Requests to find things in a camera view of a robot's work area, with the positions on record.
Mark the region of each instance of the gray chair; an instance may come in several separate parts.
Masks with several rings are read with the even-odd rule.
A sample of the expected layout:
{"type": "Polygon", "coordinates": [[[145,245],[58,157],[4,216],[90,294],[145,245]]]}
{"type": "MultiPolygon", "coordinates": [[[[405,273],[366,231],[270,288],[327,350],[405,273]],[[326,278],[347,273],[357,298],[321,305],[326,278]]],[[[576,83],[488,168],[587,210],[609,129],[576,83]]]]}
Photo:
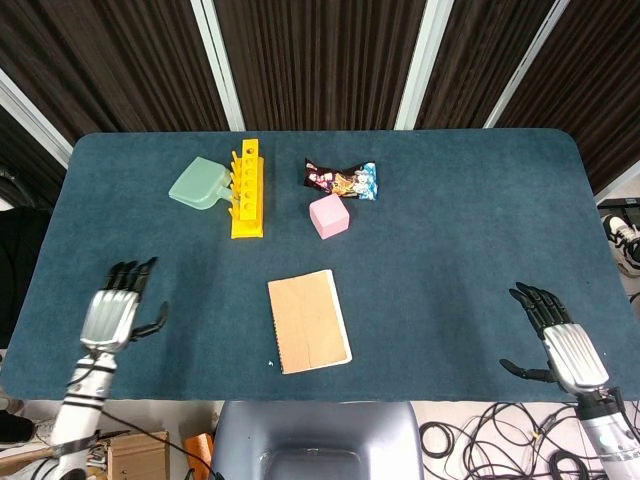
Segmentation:
{"type": "Polygon", "coordinates": [[[225,480],[423,480],[408,402],[226,402],[213,470],[225,480]]]}

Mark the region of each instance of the floor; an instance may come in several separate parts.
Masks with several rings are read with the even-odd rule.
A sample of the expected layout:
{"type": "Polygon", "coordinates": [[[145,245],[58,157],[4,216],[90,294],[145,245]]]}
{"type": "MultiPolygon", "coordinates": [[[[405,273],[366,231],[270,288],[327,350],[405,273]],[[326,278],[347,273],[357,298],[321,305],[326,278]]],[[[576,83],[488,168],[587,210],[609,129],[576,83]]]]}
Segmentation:
{"type": "MultiPolygon", "coordinates": [[[[625,196],[638,196],[638,192],[625,192],[625,196]]],[[[629,295],[640,292],[640,278],[629,279],[621,275],[621,282],[629,295]]],[[[636,316],[640,318],[640,301],[634,305],[636,316]]],[[[115,416],[121,417],[141,428],[149,431],[167,430],[170,439],[176,443],[180,443],[181,439],[191,435],[211,430],[218,419],[218,414],[222,408],[223,402],[203,402],[203,401],[155,401],[155,400],[120,400],[109,401],[106,410],[115,416]]],[[[428,421],[446,422],[459,428],[465,428],[469,422],[477,419],[491,404],[481,402],[412,402],[418,424],[428,421]]],[[[562,404],[554,403],[530,403],[526,404],[526,408],[538,423],[542,422],[551,413],[561,408],[562,404]]],[[[30,401],[27,403],[24,415],[37,419],[47,419],[55,416],[59,408],[59,402],[53,401],[30,401]]],[[[561,414],[570,415],[571,411],[567,410],[561,414]]],[[[499,425],[502,434],[517,443],[524,443],[531,438],[532,431],[530,422],[525,414],[517,409],[507,409],[499,415],[499,425]],[[507,425],[513,424],[521,430],[517,430],[507,425]]],[[[120,430],[122,427],[117,423],[102,418],[100,428],[103,431],[120,430]]],[[[430,430],[425,434],[425,442],[432,451],[439,451],[446,446],[444,434],[437,430],[430,430]]],[[[550,438],[559,446],[564,447],[573,453],[582,456],[593,456],[594,452],[591,445],[586,441],[584,432],[580,428],[575,418],[563,421],[553,432],[550,438]]],[[[497,444],[504,451],[513,457],[521,466],[530,465],[532,460],[531,450],[523,447],[517,447],[505,441],[500,433],[493,426],[488,426],[482,430],[479,439],[497,444]]],[[[466,475],[466,470],[462,465],[462,449],[465,442],[458,441],[453,453],[444,459],[433,459],[423,455],[423,461],[427,468],[433,473],[444,478],[462,479],[466,475]]],[[[555,450],[555,447],[547,442],[540,449],[541,460],[537,463],[537,473],[546,473],[548,466],[545,458],[555,450]]],[[[509,460],[495,448],[487,448],[492,463],[508,463],[509,460]]],[[[600,469],[601,465],[598,460],[589,460],[587,462],[590,469],[600,469]]],[[[185,478],[187,464],[184,455],[175,450],[171,452],[171,480],[182,480],[185,478]]],[[[425,472],[425,478],[435,478],[433,474],[425,472]]]]}

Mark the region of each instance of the notebook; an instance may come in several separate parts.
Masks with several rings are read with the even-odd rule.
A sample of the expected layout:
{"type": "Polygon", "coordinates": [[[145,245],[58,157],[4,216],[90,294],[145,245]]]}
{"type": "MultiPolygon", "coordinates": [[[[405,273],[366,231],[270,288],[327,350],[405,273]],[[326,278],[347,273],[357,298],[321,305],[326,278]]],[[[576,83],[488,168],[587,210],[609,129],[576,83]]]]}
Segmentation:
{"type": "Polygon", "coordinates": [[[351,361],[331,270],[268,283],[283,374],[351,361]]]}

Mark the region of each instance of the pink block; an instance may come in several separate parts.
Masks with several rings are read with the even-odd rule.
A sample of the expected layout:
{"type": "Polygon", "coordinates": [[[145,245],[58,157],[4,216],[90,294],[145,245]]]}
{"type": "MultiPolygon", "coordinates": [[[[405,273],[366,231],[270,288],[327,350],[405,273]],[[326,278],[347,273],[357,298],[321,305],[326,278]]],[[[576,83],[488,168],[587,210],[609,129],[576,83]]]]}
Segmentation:
{"type": "Polygon", "coordinates": [[[323,240],[349,228],[349,212],[335,193],[312,202],[309,215],[323,240]]]}

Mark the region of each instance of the robot forearm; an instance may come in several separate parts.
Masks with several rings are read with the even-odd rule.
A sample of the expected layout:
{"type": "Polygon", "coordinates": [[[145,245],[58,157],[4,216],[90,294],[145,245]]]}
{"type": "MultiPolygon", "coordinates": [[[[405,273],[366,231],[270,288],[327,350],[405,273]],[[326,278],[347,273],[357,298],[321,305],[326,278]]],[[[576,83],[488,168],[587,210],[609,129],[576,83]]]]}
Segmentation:
{"type": "Polygon", "coordinates": [[[109,395],[116,363],[110,353],[87,355],[76,366],[51,434],[58,466],[54,480],[84,480],[87,454],[109,395]]]}
{"type": "Polygon", "coordinates": [[[640,442],[619,390],[578,395],[576,415],[611,480],[640,478],[640,442]]]}

